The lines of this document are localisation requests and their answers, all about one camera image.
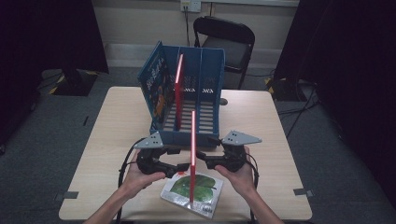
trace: wall outlet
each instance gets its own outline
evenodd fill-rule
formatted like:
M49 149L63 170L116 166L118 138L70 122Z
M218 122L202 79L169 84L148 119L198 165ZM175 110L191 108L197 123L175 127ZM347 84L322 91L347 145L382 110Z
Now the wall outlet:
M201 12L201 0L180 0L180 11Z

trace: chair back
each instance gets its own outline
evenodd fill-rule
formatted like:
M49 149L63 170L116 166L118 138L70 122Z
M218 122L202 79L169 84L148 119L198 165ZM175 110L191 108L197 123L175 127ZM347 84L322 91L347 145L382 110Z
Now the chair back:
M195 44L201 47L198 34L213 36L219 39L228 39L234 42L249 44L253 49L255 42L254 33L245 24L205 16L197 18L193 24Z

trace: wooden table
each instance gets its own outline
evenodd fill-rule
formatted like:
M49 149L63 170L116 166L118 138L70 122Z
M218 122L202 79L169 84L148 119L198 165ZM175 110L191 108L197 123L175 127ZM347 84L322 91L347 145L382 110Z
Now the wooden table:
M248 145L259 165L258 191L277 215L284 220L308 220L312 211L305 195L294 189L303 187L294 159L280 124L271 95L266 91L222 91L228 100L219 111L219 137L237 130L260 137L259 144ZM106 96L90 139L78 164L68 191L77 191L76 199L64 199L61 219L87 219L117 188L119 169L131 145L149 136L151 118L140 88L113 87ZM222 155L218 147L208 155ZM162 156L171 164L190 162L190 152ZM248 220L249 207L215 170L207 170L197 161L197 171L224 180L213 220ZM131 220L205 220L184 208L160 198L165 180L153 183L123 206L122 217Z

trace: black chair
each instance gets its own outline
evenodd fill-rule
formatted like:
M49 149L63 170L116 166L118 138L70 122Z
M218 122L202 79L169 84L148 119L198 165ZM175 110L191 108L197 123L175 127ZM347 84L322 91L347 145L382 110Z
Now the black chair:
M197 18L193 27L196 48L224 49L224 70L241 74L238 84L238 90L240 90L253 51L255 41L253 32L245 24L209 16ZM198 34L207 36L202 46Z

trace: metal bracket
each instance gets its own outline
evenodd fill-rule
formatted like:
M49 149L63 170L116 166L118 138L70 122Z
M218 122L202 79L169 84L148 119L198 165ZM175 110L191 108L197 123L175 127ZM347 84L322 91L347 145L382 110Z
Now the metal bracket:
M246 144L260 143L262 140L258 137L251 136L238 131L230 131L222 140L223 144L231 146L242 146Z
M144 140L140 141L134 148L145 149L145 148L162 148L163 140L161 139L160 132L156 132Z

